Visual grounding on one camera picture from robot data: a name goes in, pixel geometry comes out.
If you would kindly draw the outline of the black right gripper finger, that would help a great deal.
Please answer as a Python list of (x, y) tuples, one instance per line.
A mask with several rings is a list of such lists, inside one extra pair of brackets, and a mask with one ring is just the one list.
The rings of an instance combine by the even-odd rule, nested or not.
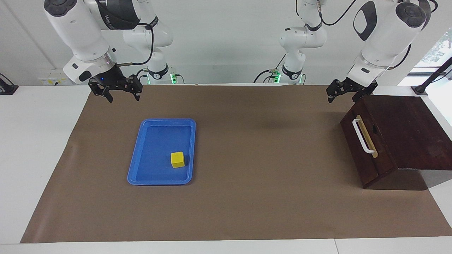
[(89, 88), (95, 96), (105, 97), (108, 102), (113, 102), (113, 97), (109, 91), (109, 87), (102, 87), (95, 79), (90, 79), (88, 82)]
[(128, 77), (128, 92), (131, 93), (136, 101), (140, 101), (140, 94), (142, 92), (142, 84), (136, 75)]

